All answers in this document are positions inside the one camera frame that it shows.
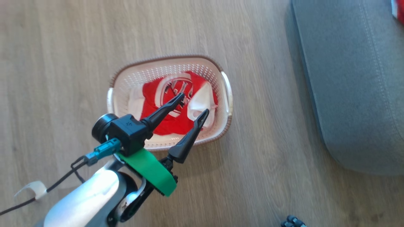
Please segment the green bracket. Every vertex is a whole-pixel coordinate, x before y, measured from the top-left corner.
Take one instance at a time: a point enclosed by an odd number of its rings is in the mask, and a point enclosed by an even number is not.
[[[136,152],[129,157],[117,152],[119,158],[136,170],[165,196],[170,196],[177,187],[171,173],[156,159],[156,157],[142,146],[136,147]]]

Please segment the perforated basket wall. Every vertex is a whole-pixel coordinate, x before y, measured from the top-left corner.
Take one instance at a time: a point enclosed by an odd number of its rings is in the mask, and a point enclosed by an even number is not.
[[[203,130],[195,145],[207,143],[222,137],[231,124],[233,112],[233,95],[226,74],[212,59],[205,56],[172,56],[151,59],[130,64],[121,69],[111,80],[108,90],[107,106],[110,113],[118,117],[128,112],[129,94],[133,87],[150,82],[169,74],[193,71],[212,84],[218,98],[215,121],[210,129]],[[183,135],[154,135],[145,142],[150,151],[164,151],[181,140]]]

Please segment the cable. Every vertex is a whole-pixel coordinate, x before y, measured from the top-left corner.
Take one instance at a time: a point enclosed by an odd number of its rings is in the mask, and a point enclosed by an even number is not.
[[[48,189],[46,189],[46,192],[52,191],[54,188],[56,188],[58,185],[60,185],[60,183],[62,183],[62,181],[64,181],[66,178],[68,178],[72,173],[77,172],[78,169],[80,169],[81,167],[83,167],[83,166],[86,165],[86,164],[87,164],[87,162],[82,162],[82,163],[80,163],[78,166],[72,168],[72,169],[71,169],[69,172],[67,172],[62,178],[60,178],[58,181],[56,181],[56,183],[54,183],[52,186],[50,186]],[[7,210],[4,210],[4,211],[0,212],[0,216],[2,216],[3,214],[8,213],[8,212],[10,212],[10,211],[16,210],[16,209],[18,209],[18,208],[20,208],[20,207],[23,207],[23,206],[25,206],[25,205],[28,205],[28,204],[30,204],[30,203],[32,203],[32,202],[34,202],[34,201],[36,201],[35,197],[29,199],[28,201],[25,201],[25,202],[23,202],[23,203],[21,203],[21,204],[18,204],[18,205],[16,205],[16,206],[13,206],[13,207],[11,207],[11,208],[9,208],[9,209],[7,209]]]
[[[83,160],[84,157],[85,157],[85,156],[81,156],[81,157],[78,158],[76,161],[74,161],[74,162],[70,165],[71,169],[74,168],[73,166],[74,166],[76,163],[78,163],[79,161]],[[77,171],[75,171],[74,174],[75,174],[75,175],[77,176],[77,178],[81,181],[81,183],[86,182],[86,180],[84,180],[84,178],[82,178],[82,177],[80,176],[80,174],[79,174]]]

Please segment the basket rim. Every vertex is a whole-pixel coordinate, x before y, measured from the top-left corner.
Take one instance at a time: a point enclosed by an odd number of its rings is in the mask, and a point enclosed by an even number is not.
[[[150,63],[150,62],[154,62],[154,61],[162,61],[162,60],[169,60],[169,59],[180,59],[180,58],[202,58],[202,59],[206,59],[206,60],[210,61],[212,64],[214,64],[220,72],[223,72],[222,67],[215,60],[213,60],[212,58],[210,58],[210,57],[208,57],[206,55],[186,55],[186,54],[184,54],[184,55],[169,55],[169,56],[149,58],[149,59],[146,59],[146,60],[143,60],[143,61],[136,61],[136,62],[133,62],[133,63],[125,65],[124,67],[122,67],[120,70],[118,70],[112,76],[112,78],[111,78],[111,80],[109,82],[109,89],[108,89],[108,95],[107,95],[107,106],[111,106],[111,107],[113,106],[113,104],[112,104],[113,98],[112,97],[114,96],[115,81],[116,81],[116,78],[124,70],[126,70],[126,69],[128,69],[130,67],[133,67],[133,66],[137,66],[137,65],[141,65],[141,64],[145,64],[145,63]],[[229,106],[233,106],[233,99],[229,100],[228,97],[227,97],[227,101],[229,102],[228,103]],[[202,144],[209,143],[209,142],[215,141],[215,140],[223,137],[227,133],[229,128],[230,128],[232,118],[233,118],[233,108],[231,108],[230,112],[228,112],[226,126],[223,128],[222,132],[219,135],[217,135],[215,137],[212,137],[212,138],[209,138],[209,139],[206,139],[204,141],[196,141],[194,143],[194,145],[202,145]],[[167,151],[168,150],[168,148],[164,148],[164,147],[147,147],[146,149],[149,150],[149,151],[154,151],[154,152]]]

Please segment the wood grain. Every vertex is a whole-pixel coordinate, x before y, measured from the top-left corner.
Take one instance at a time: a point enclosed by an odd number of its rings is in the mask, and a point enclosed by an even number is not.
[[[1,210],[97,145],[91,127],[120,67],[200,53],[229,76],[232,126],[175,166],[171,197],[153,193],[122,226],[275,227],[288,214],[313,227],[404,226],[403,177],[345,170],[321,145],[289,0],[2,0],[0,26]],[[32,226],[78,185],[70,177],[0,226]]]

